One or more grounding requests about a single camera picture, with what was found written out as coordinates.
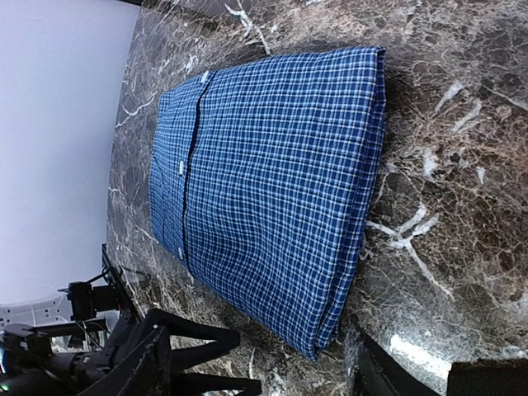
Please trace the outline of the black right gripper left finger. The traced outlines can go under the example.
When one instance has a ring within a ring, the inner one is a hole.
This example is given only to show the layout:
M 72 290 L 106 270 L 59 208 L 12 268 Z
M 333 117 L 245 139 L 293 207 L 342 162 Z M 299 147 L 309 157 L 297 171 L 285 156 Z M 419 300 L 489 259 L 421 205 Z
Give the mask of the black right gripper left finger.
M 115 369 L 80 395 L 169 395 L 170 336 L 155 328 Z

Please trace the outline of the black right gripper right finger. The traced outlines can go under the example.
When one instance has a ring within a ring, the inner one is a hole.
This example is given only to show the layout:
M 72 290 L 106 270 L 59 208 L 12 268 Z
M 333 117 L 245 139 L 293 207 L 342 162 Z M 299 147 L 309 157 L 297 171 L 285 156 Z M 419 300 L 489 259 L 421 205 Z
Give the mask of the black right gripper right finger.
M 376 341 L 360 331 L 354 395 L 437 396 L 438 393 L 410 375 Z

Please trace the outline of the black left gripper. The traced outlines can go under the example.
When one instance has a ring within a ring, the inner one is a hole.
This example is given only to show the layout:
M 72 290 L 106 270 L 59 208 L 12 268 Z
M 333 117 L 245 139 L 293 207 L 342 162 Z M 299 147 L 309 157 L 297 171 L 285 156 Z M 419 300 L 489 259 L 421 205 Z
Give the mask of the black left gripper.
M 155 328 L 166 327 L 173 336 L 210 340 L 202 346 L 172 351 L 175 359 L 217 359 L 240 345 L 236 330 L 207 326 L 150 309 L 143 321 L 128 324 L 119 335 L 112 335 L 108 347 L 98 359 L 98 368 L 105 373 L 115 369 Z M 239 391 L 239 395 L 261 395 L 262 383 L 257 379 L 225 377 L 202 373 L 180 373 L 170 379 L 171 395 L 203 395 L 213 391 Z

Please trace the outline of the blue checkered shirt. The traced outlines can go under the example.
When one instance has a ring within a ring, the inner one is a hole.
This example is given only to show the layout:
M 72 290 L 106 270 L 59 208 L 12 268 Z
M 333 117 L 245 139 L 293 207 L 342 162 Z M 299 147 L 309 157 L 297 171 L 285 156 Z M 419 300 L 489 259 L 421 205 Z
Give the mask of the blue checkered shirt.
M 378 46 L 207 71 L 159 101 L 156 240 L 311 361 L 356 272 L 385 131 Z

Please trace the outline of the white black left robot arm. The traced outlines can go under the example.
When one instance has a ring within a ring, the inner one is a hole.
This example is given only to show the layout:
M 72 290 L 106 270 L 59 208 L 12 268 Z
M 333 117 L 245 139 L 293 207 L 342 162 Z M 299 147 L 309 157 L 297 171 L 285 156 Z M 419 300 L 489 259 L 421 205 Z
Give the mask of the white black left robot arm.
M 96 352 L 53 353 L 52 330 L 9 323 L 1 336 L 3 395 L 259 395 L 257 379 L 192 373 L 240 344 L 235 330 L 161 309 L 123 313 Z

